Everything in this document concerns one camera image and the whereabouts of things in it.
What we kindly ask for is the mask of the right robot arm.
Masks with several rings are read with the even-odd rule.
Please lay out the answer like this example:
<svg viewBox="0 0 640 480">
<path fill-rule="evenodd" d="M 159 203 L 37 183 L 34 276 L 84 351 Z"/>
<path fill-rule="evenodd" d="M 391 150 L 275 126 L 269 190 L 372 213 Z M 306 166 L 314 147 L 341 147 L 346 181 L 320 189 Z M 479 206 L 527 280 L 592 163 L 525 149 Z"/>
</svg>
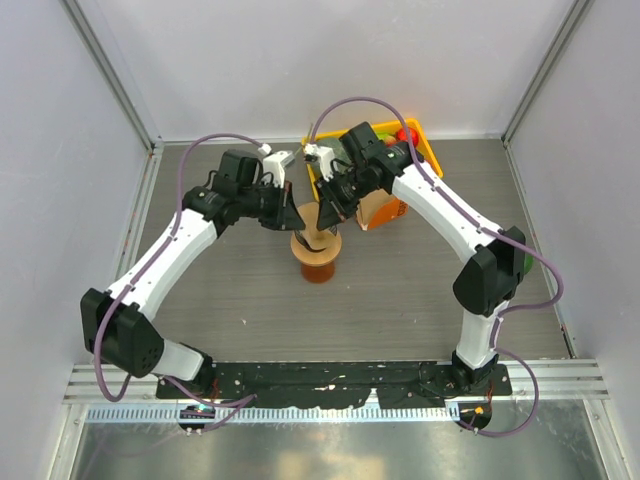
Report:
<svg viewBox="0 0 640 480">
<path fill-rule="evenodd" d="M 360 201 L 383 190 L 415 210 L 449 244 L 462 263 L 453 293 L 463 310 L 448 384 L 474 394 L 498 360 L 500 315 L 524 278 L 523 232 L 503 230 L 471 208 L 433 171 L 412 140 L 388 144 L 363 122 L 339 137 L 345 156 L 308 142 L 306 160 L 319 167 L 317 227 L 328 229 L 355 215 Z"/>
</svg>

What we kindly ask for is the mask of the orange glass carafe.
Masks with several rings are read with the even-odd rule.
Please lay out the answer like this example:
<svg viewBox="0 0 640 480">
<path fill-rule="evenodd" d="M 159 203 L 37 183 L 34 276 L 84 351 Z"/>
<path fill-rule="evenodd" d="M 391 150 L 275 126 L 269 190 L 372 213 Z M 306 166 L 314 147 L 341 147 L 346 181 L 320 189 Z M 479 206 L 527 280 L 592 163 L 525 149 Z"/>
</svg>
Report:
<svg viewBox="0 0 640 480">
<path fill-rule="evenodd" d="M 322 266 L 301 265 L 303 278 L 314 284 L 322 284 L 329 281 L 335 274 L 335 263 L 331 262 Z"/>
</svg>

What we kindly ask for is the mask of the brown paper coffee filter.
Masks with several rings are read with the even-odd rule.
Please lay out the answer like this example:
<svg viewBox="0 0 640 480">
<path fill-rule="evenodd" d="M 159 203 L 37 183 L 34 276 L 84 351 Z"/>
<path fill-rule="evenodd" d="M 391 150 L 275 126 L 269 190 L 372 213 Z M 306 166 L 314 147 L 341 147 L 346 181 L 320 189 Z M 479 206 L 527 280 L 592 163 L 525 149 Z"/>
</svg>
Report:
<svg viewBox="0 0 640 480">
<path fill-rule="evenodd" d="M 298 208 L 301 217 L 304 219 L 306 227 L 303 229 L 318 230 L 316 222 L 318 218 L 319 204 L 317 202 L 309 202 Z"/>
</svg>

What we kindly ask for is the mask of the wooden ring collar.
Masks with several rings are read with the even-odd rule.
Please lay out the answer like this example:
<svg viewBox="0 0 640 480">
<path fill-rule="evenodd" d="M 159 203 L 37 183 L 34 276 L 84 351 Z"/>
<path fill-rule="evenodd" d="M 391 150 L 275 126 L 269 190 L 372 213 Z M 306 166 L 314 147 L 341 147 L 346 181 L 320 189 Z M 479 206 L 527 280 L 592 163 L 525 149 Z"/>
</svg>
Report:
<svg viewBox="0 0 640 480">
<path fill-rule="evenodd" d="M 330 235 L 329 244 L 320 251 L 311 251 L 299 242 L 295 235 L 291 236 L 290 246 L 293 255 L 303 265 L 322 267 L 335 261 L 342 248 L 342 236 Z"/>
</svg>

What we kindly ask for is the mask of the blue plastic dripper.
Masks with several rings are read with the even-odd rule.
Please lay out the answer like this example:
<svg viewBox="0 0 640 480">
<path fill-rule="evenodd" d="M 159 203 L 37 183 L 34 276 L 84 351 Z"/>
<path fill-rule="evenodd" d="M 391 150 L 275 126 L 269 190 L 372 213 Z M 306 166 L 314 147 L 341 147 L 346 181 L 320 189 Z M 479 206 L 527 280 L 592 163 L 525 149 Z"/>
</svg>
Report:
<svg viewBox="0 0 640 480">
<path fill-rule="evenodd" d="M 307 251 L 318 253 L 333 245 L 337 240 L 337 230 L 330 228 L 322 231 L 313 229 L 294 231 L 294 238 Z"/>
</svg>

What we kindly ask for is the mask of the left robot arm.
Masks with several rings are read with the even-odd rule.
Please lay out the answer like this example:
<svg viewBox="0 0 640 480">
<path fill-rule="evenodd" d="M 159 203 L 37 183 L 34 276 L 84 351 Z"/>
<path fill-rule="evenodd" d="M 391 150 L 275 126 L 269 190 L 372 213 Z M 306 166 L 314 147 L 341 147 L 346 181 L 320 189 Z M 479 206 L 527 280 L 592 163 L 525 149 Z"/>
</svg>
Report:
<svg viewBox="0 0 640 480">
<path fill-rule="evenodd" d="M 264 159 L 230 149 L 207 183 L 189 190 L 166 230 L 106 290 L 89 289 L 80 311 L 86 349 L 97 363 L 112 364 L 135 378 L 169 376 L 191 397 L 211 392 L 212 358 L 164 339 L 152 322 L 161 303 L 190 264 L 241 218 L 273 231 L 300 230 L 304 222 L 285 177 L 294 155 L 280 150 Z"/>
</svg>

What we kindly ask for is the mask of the orange coffee filter box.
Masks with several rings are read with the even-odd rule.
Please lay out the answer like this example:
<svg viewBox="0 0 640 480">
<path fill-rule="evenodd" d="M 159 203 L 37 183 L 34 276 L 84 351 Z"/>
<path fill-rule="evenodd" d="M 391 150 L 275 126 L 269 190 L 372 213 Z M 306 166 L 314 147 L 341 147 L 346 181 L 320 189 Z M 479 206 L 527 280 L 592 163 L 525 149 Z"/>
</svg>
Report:
<svg viewBox="0 0 640 480">
<path fill-rule="evenodd" d="M 408 209 L 406 202 L 380 189 L 360 200 L 356 221 L 362 231 L 371 231 L 403 217 Z"/>
</svg>

